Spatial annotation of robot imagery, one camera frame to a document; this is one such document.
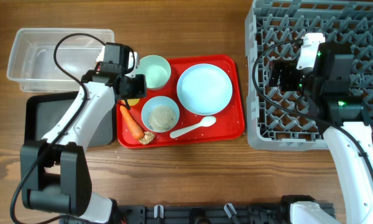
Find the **yellow plastic cup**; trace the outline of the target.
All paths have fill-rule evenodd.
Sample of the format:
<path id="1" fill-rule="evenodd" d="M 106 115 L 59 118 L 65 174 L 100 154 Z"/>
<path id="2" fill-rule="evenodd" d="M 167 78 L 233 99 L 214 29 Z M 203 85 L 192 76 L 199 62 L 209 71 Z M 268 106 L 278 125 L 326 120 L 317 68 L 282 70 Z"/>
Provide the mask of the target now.
<path id="1" fill-rule="evenodd" d="M 135 106 L 136 104 L 138 104 L 138 102 L 140 101 L 140 99 L 127 99 L 127 100 L 121 100 L 121 105 L 123 106 Z"/>

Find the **pale green bowl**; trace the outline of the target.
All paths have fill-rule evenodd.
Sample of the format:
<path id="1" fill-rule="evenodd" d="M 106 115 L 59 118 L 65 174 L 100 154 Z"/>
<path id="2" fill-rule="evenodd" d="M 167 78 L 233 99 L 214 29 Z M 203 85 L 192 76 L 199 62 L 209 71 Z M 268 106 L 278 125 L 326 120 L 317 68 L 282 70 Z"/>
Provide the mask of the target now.
<path id="1" fill-rule="evenodd" d="M 140 60 L 137 72 L 145 75 L 147 89 L 159 90 L 169 81 L 172 70 L 165 58 L 159 55 L 148 55 Z"/>

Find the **light blue rice bowl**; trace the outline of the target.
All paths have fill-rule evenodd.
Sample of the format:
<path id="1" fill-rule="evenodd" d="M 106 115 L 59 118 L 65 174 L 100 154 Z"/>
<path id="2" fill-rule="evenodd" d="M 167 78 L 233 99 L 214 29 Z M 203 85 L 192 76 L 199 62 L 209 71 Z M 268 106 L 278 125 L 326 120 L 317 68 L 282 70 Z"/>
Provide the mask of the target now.
<path id="1" fill-rule="evenodd" d="M 176 126 L 180 118 L 180 110 L 171 98 L 156 96 L 143 105 L 141 118 L 149 130 L 155 133 L 164 133 Z"/>

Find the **light blue plate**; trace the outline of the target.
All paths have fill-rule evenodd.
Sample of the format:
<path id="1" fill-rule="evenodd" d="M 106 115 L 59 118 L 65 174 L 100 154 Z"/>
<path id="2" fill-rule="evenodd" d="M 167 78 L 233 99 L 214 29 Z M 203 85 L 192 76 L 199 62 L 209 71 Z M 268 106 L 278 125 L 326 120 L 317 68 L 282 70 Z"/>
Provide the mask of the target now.
<path id="1" fill-rule="evenodd" d="M 201 63 L 186 69 L 177 82 L 177 96 L 189 112 L 208 116 L 217 114 L 231 101 L 233 84 L 221 68 Z"/>

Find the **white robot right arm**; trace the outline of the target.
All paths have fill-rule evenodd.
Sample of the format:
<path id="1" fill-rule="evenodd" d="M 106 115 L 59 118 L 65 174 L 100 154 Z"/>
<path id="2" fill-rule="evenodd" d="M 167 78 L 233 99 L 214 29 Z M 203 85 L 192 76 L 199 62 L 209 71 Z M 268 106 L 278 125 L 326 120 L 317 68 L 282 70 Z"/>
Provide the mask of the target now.
<path id="1" fill-rule="evenodd" d="M 350 91 L 353 54 L 348 45 L 298 40 L 297 60 L 269 63 L 268 85 L 298 91 L 310 105 L 334 160 L 348 223 L 373 223 L 372 128 L 363 99 Z"/>

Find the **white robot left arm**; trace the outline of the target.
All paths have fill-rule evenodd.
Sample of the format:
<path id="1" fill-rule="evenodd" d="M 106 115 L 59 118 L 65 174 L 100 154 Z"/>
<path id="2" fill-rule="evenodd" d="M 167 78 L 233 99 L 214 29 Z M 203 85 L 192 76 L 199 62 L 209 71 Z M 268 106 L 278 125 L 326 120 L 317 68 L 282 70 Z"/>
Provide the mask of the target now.
<path id="1" fill-rule="evenodd" d="M 17 198 L 25 208 L 57 213 L 58 219 L 117 223 L 113 199 L 92 191 L 85 152 L 104 116 L 119 100 L 146 96 L 145 77 L 136 74 L 137 55 L 126 45 L 106 43 L 103 59 L 76 82 L 78 96 L 57 125 L 39 141 L 21 147 L 21 181 L 10 205 L 14 223 Z"/>

